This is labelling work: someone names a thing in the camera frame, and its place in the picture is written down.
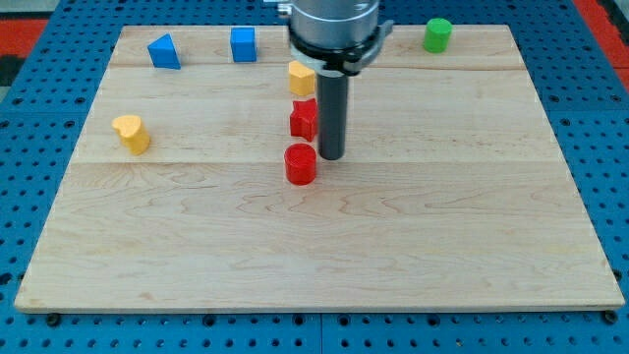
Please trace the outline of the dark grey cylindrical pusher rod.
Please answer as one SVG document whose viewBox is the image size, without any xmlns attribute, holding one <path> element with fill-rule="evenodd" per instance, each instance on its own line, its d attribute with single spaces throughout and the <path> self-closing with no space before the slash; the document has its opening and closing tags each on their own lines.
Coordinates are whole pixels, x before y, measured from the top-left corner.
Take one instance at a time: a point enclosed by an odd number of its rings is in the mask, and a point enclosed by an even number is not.
<svg viewBox="0 0 629 354">
<path fill-rule="evenodd" d="M 348 83 L 346 76 L 316 77 L 318 153 L 326 160 L 344 155 L 347 126 Z"/>
</svg>

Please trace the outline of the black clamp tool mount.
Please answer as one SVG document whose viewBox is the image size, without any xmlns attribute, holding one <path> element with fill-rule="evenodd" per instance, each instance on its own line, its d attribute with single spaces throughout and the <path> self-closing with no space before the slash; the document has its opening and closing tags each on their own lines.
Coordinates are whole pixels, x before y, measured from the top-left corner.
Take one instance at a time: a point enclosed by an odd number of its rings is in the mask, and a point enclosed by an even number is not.
<svg viewBox="0 0 629 354">
<path fill-rule="evenodd" d="M 394 22 L 387 20 L 376 26 L 364 41 L 353 47 L 340 49 L 308 44 L 289 28 L 291 54 L 297 61 L 322 76 L 358 76 L 378 56 L 385 39 L 392 33 L 393 26 Z"/>
</svg>

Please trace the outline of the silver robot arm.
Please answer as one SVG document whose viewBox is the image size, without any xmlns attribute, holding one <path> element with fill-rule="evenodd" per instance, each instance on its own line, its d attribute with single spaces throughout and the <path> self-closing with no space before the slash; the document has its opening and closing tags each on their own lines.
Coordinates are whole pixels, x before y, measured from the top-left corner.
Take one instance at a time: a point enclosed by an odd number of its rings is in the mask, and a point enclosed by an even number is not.
<svg viewBox="0 0 629 354">
<path fill-rule="evenodd" d="M 314 70 L 317 149 L 326 160 L 345 154 L 349 83 L 372 63 L 394 22 L 379 20 L 378 0 L 269 0 L 287 20 L 293 57 Z"/>
</svg>

